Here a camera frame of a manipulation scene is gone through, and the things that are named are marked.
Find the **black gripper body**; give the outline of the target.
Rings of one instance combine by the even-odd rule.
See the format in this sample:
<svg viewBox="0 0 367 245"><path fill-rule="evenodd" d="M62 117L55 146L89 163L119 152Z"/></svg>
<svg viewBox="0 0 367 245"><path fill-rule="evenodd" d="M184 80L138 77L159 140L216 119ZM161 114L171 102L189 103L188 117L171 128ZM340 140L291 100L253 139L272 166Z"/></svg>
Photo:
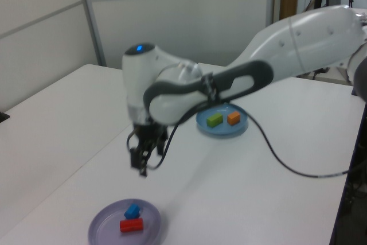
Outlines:
<svg viewBox="0 0 367 245"><path fill-rule="evenodd" d="M150 123L147 125L133 124L134 129L136 129L136 136L140 142L145 141L157 141L161 139L166 141L168 139L167 127L160 125L159 123Z"/></svg>

